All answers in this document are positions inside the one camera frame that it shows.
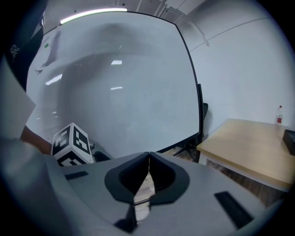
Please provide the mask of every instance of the plastic bottle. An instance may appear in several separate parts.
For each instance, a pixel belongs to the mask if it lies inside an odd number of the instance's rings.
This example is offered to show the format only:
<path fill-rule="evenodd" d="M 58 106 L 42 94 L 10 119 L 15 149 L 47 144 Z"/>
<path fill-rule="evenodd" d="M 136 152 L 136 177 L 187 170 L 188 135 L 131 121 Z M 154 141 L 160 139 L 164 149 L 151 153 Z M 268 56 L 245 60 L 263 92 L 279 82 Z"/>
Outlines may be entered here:
<path fill-rule="evenodd" d="M 277 124 L 281 125 L 282 124 L 282 119 L 283 119 L 283 111 L 282 111 L 282 106 L 279 107 L 277 110 Z"/>

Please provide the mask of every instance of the ceiling light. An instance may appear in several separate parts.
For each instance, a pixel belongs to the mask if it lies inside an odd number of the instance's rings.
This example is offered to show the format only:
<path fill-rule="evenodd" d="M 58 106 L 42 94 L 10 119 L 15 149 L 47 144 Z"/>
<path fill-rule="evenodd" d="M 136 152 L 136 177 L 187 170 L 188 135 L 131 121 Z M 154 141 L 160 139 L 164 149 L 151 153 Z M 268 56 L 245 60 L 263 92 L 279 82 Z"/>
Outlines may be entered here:
<path fill-rule="evenodd" d="M 115 88 L 111 88 L 111 90 L 115 90 L 115 89 L 122 89 L 123 87 L 115 87 Z"/>
<path fill-rule="evenodd" d="M 69 22 L 71 20 L 80 18 L 80 17 L 84 17 L 84 16 L 88 16 L 88 15 L 92 15 L 92 14 L 96 14 L 96 13 L 102 13 L 102 12 L 126 12 L 127 8 L 104 8 L 104 9 L 96 9 L 96 10 L 91 10 L 91 11 L 87 11 L 87 12 L 82 12 L 82 13 L 78 13 L 76 15 L 67 17 L 65 19 L 62 19 L 60 21 L 61 24 L 64 24 L 66 22 Z"/>
<path fill-rule="evenodd" d="M 121 65 L 122 61 L 112 61 L 111 65 Z"/>
<path fill-rule="evenodd" d="M 49 85 L 49 84 L 52 84 L 52 83 L 54 83 L 54 82 L 57 82 L 58 80 L 60 80 L 60 79 L 62 78 L 62 76 L 63 76 L 63 74 L 61 74 L 61 75 L 59 75 L 59 76 L 56 76 L 56 77 L 54 77 L 53 79 L 47 81 L 45 84 L 46 84 L 46 85 Z"/>

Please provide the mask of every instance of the white cube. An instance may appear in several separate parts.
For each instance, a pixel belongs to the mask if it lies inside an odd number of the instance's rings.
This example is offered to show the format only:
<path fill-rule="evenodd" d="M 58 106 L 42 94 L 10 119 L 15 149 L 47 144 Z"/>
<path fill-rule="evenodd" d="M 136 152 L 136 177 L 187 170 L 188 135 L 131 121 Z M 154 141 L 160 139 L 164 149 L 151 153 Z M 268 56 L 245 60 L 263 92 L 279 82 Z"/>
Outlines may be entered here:
<path fill-rule="evenodd" d="M 93 163 L 88 135 L 74 123 L 54 135 L 51 155 L 60 166 Z"/>

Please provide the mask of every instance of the floor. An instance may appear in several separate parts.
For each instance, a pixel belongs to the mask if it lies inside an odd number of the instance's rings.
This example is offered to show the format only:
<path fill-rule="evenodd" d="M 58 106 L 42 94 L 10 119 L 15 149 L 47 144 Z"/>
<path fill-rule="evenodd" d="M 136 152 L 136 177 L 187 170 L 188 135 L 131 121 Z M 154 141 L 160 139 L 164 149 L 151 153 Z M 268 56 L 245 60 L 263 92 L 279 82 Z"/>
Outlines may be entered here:
<path fill-rule="evenodd" d="M 165 152 L 164 154 L 172 156 L 177 150 L 179 150 L 178 147 L 175 149 L 173 148 Z M 182 158 L 186 161 L 193 161 L 193 159 L 190 157 L 190 155 L 186 151 L 180 153 L 179 155 L 177 155 L 177 157 Z M 246 188 L 248 191 L 254 194 L 258 199 L 260 199 L 261 202 L 266 207 L 269 207 L 271 204 L 273 204 L 277 200 L 284 197 L 284 192 L 268 187 L 266 185 L 263 185 L 247 177 L 244 177 L 214 162 L 209 161 L 207 165 L 214 169 L 219 170 L 221 173 L 225 174 L 226 176 L 231 178 L 233 181 L 235 181 L 236 183 Z M 154 193 L 155 193 L 155 190 L 153 186 L 153 179 L 151 175 L 148 174 L 144 182 L 142 183 L 140 189 L 138 190 L 136 196 L 134 197 L 134 202 L 139 202 L 139 201 L 148 199 L 150 196 L 154 195 Z M 137 205 L 135 207 L 135 211 L 136 211 L 137 222 L 140 224 L 140 222 L 148 216 L 149 202 Z"/>

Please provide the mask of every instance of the black box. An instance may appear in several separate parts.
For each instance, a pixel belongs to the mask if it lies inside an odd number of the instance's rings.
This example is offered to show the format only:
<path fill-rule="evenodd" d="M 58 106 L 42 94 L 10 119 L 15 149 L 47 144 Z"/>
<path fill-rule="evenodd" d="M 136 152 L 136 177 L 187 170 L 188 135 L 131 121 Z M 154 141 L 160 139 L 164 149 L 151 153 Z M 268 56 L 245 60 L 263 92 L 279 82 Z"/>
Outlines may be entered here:
<path fill-rule="evenodd" d="M 286 144 L 290 154 L 295 156 L 295 132 L 291 130 L 285 130 L 283 141 Z"/>

